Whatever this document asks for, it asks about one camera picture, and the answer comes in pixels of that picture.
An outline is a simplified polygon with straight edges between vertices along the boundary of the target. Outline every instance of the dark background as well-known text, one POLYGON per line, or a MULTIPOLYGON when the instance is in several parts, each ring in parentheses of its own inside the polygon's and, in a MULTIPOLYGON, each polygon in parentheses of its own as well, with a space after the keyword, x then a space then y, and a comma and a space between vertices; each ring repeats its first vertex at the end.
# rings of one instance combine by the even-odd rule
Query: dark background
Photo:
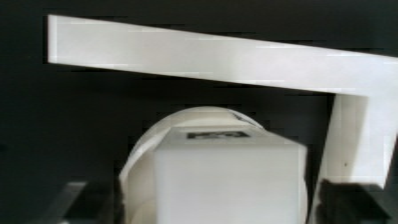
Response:
POLYGON ((0 223, 41 217, 70 181, 112 186, 142 132, 201 105, 308 145, 311 191, 333 94, 47 64, 50 13, 398 57, 398 1, 0 2, 0 223))

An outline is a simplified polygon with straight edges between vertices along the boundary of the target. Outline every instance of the white bracket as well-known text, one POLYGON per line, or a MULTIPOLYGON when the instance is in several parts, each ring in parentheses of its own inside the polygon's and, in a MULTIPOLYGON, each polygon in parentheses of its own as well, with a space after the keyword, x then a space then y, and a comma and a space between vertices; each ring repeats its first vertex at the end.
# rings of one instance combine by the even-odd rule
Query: white bracket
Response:
POLYGON ((397 58, 64 16, 48 19, 50 63, 336 93, 318 181, 384 187, 398 133, 397 58))

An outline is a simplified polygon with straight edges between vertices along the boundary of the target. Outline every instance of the black wall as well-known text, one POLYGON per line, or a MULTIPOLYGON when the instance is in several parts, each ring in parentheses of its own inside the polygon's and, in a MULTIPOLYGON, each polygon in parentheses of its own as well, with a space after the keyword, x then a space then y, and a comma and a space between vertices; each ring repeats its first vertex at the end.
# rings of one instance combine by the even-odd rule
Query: black wall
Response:
POLYGON ((2 0, 0 223, 43 215, 66 182, 112 185, 144 130, 199 105, 309 146, 311 189, 333 95, 47 64, 50 13, 397 57, 398 2, 2 0))

